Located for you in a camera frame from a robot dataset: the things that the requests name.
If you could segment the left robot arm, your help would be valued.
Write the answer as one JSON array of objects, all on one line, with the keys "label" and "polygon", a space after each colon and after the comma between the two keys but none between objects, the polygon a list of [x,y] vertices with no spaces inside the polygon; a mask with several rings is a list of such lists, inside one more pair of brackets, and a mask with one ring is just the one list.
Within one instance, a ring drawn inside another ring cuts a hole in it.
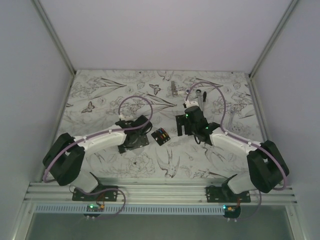
[{"label": "left robot arm", "polygon": [[96,201],[102,195],[102,188],[98,178],[83,169],[84,159],[108,148],[130,149],[152,126],[151,120],[141,115],[134,121],[119,120],[107,129],[89,135],[63,133],[42,161],[45,166],[42,181],[71,185],[84,192],[89,200]]}]

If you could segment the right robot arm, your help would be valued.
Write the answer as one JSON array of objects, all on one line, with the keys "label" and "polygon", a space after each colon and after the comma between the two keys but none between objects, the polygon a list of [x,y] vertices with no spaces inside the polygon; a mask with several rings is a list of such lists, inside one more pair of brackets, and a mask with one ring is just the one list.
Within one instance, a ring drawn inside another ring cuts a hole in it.
[{"label": "right robot arm", "polygon": [[234,202],[241,193],[258,190],[269,193],[286,187],[290,170],[276,144],[270,140],[259,143],[225,130],[221,124],[209,123],[199,106],[185,109],[175,117],[177,133],[194,136],[195,141],[229,150],[247,161],[248,171],[229,177],[222,184],[222,198]]}]

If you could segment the black fuse box base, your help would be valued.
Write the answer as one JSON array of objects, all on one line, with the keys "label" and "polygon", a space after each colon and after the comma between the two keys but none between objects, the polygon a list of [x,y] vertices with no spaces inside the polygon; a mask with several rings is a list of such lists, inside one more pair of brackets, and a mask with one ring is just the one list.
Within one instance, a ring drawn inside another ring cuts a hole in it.
[{"label": "black fuse box base", "polygon": [[154,131],[151,136],[159,146],[164,145],[171,139],[168,133],[162,127]]}]

